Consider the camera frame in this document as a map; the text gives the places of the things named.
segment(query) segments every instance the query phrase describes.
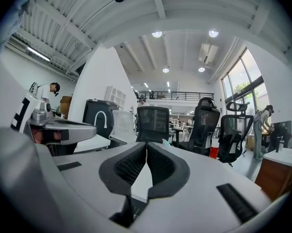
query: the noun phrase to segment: chair armrest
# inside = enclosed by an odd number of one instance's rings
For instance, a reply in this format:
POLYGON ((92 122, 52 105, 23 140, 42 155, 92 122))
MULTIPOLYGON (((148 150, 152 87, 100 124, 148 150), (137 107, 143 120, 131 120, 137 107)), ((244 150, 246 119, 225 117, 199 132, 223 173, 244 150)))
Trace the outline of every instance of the chair armrest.
POLYGON ((183 132, 183 130, 172 128, 176 132, 176 147, 179 147, 179 132, 183 132))

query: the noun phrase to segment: cardboard box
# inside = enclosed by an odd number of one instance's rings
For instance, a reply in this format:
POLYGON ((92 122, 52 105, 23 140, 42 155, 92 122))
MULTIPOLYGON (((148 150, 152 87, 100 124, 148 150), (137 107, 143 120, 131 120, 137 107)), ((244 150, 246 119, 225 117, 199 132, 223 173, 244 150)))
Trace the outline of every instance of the cardboard box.
POLYGON ((254 149, 254 136, 253 135, 247 136, 245 147, 246 147, 246 150, 253 150, 254 149))
POLYGON ((60 101, 60 113, 64 113, 64 118, 67 119, 70 103, 73 97, 63 96, 60 101))

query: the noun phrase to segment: large window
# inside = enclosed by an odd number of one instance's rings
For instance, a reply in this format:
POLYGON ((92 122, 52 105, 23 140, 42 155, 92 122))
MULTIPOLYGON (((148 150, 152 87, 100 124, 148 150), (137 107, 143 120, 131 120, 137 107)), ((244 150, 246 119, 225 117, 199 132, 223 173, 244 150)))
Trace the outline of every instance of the large window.
MULTIPOLYGON (((240 56, 222 82, 226 102, 231 100, 238 103, 250 102, 246 110, 247 115, 254 115, 258 109, 261 110, 269 104, 261 72, 248 49, 240 56)), ((234 114, 234 112, 227 111, 227 114, 234 114)))

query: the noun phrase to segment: white curved handle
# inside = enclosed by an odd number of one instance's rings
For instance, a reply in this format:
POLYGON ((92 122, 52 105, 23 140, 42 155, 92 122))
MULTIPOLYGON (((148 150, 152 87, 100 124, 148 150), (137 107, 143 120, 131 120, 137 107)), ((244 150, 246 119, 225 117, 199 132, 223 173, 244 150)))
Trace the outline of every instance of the white curved handle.
POLYGON ((98 114, 100 114, 100 113, 103 113, 103 115, 104 115, 104 117, 105 117, 105 124, 104 124, 104 128, 106 129, 107 128, 107 119, 106 119, 106 114, 105 114, 105 112, 104 111, 99 111, 97 114, 96 114, 96 117, 94 118, 94 126, 96 125, 96 123, 97 123, 97 116, 98 116, 98 114))

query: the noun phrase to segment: black rectangular strip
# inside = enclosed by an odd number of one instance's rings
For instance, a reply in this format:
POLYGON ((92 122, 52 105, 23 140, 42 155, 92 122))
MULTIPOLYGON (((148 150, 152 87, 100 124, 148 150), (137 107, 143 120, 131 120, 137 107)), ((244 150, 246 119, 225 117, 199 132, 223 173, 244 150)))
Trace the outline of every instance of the black rectangular strip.
POLYGON ((245 200, 244 197, 231 185, 223 184, 216 187, 220 194, 224 197, 228 205, 231 207, 235 215, 245 223, 258 213, 257 211, 245 200))
POLYGON ((68 170, 68 169, 78 167, 78 166, 81 166, 81 164, 78 161, 75 161, 75 162, 71 162, 71 163, 58 165, 57 167, 60 171, 64 171, 64 170, 68 170))

